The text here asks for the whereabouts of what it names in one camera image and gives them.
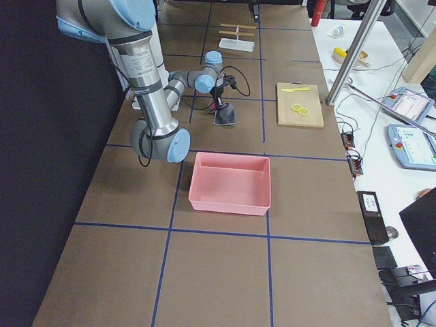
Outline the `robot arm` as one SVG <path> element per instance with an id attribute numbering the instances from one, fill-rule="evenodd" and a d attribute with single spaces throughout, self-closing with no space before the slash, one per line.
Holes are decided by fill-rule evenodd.
<path id="1" fill-rule="evenodd" d="M 138 100 L 143 118 L 131 131 L 139 157 L 178 163 L 186 158 L 190 135 L 171 111 L 188 88 L 213 96 L 214 125 L 236 123 L 233 105 L 221 100 L 230 77 L 220 52 L 206 53 L 200 70 L 167 72 L 161 54 L 153 1 L 57 1 L 59 30 L 76 39 L 108 43 L 122 63 L 122 74 Z"/>

